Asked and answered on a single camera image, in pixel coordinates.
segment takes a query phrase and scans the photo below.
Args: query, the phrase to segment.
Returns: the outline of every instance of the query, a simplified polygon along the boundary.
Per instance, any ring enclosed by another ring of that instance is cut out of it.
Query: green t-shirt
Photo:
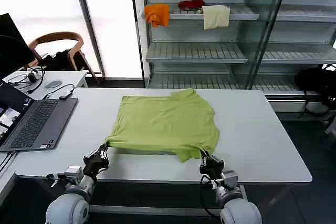
[[[110,147],[175,153],[181,162],[212,153],[219,131],[214,110],[193,89],[168,97],[123,96]]]

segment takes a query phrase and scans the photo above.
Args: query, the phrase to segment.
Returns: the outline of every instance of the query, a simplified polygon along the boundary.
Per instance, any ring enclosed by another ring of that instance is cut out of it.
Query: robotic arm
[[[65,193],[54,200],[46,213],[46,224],[83,224],[89,214],[89,201],[92,198],[97,175],[109,168],[107,144],[102,144],[85,156],[84,170],[80,166],[69,166],[64,174],[49,174],[59,181],[67,182]]]
[[[202,163],[199,171],[201,179],[201,203],[204,210],[211,216],[205,205],[202,195],[203,179],[208,179],[215,191],[216,201],[222,208],[220,220],[222,224],[261,224],[259,209],[251,202],[243,198],[238,186],[238,175],[235,171],[223,172],[224,162],[218,157],[209,155],[205,150],[201,151]]]
[[[46,224],[83,224],[89,213],[89,201],[92,198],[97,175],[108,169],[107,144],[101,145],[85,156],[84,170],[79,166],[69,166],[64,174],[49,174],[47,178],[66,182],[65,193],[54,200],[46,213]],[[220,218],[223,224],[261,224],[258,208],[245,200],[238,187],[238,176],[233,171],[223,172],[224,162],[219,158],[201,151],[202,163],[199,171],[201,179],[201,202],[205,211],[213,217]],[[220,217],[210,213],[202,196],[203,179],[206,178],[215,191],[216,201],[222,208]]]

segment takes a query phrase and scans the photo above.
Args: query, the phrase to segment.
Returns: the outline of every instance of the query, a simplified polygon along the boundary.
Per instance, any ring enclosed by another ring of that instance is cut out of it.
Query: white desk
[[[24,78],[24,76],[20,76],[20,75],[21,74],[28,74],[28,73],[30,73],[30,71],[16,71],[16,72],[10,74],[9,76],[7,76],[6,78],[4,78],[3,80],[7,82],[9,79],[13,78],[11,80],[11,82],[20,81]],[[42,99],[47,93],[50,93],[53,90],[56,90],[63,85],[73,84],[73,85],[75,85],[76,88],[87,87],[85,77],[86,77],[86,72],[85,71],[46,71],[45,75],[44,75],[43,83],[41,84],[41,86],[37,90],[35,90],[32,94],[27,94],[27,95],[30,96],[33,99]],[[52,81],[56,81],[56,80],[61,81],[62,84],[60,86],[58,86],[56,88],[52,88],[52,89],[45,88],[45,86],[48,83],[50,83]],[[36,87],[39,84],[39,82],[40,81],[38,80],[37,82],[35,82],[32,85],[30,85],[26,88],[20,89],[20,91],[25,93],[26,91]],[[58,98],[62,94],[66,93],[68,90],[71,90],[71,89],[72,89],[72,87],[66,87],[64,89],[61,89],[61,90],[55,92],[54,94],[52,94],[50,98]]]
[[[19,153],[16,174],[44,177],[83,167],[83,156],[112,131],[123,95],[169,95],[169,89],[76,89],[78,104],[54,150]],[[258,90],[197,90],[215,110],[220,130],[215,155],[234,169],[242,184],[306,183],[312,177],[275,112]],[[175,155],[120,153],[109,149],[110,168],[99,180],[199,182],[199,159],[180,163]]]
[[[21,75],[21,74],[28,74],[30,71],[16,71],[12,73],[11,75],[4,78],[4,81],[8,81],[9,79]],[[47,93],[52,92],[53,90],[58,89],[59,87],[66,85],[66,84],[73,84],[75,87],[87,87],[86,81],[85,81],[86,72],[85,71],[46,71],[44,80],[42,85],[35,90],[32,94],[27,94],[28,96],[32,97],[33,99],[42,99]],[[17,78],[14,78],[11,81],[19,81],[24,76],[19,76]],[[46,89],[45,85],[48,84],[51,81],[54,80],[60,80],[62,81],[62,84],[56,88],[53,89]],[[27,90],[33,89],[39,84],[39,81],[31,85],[30,87],[21,89],[22,92],[25,92]],[[51,98],[57,98],[60,95],[64,94],[67,90],[71,90],[72,87],[66,87],[60,91],[55,92],[52,94]],[[0,162],[4,160],[6,157],[6,153],[0,153]],[[15,160],[16,156],[12,158],[12,160],[7,164],[5,169],[0,173],[0,205],[4,198],[7,196],[8,192],[11,188],[11,181],[15,177]]]

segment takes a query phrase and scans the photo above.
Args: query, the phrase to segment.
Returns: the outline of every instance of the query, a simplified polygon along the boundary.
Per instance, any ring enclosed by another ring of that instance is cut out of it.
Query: laptop
[[[0,152],[53,149],[77,101],[34,100],[0,80]]]

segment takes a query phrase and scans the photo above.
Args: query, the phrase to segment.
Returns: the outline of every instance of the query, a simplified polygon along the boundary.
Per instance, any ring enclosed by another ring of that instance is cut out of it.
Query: beige towel
[[[230,7],[226,5],[203,6],[204,30],[229,25]]]

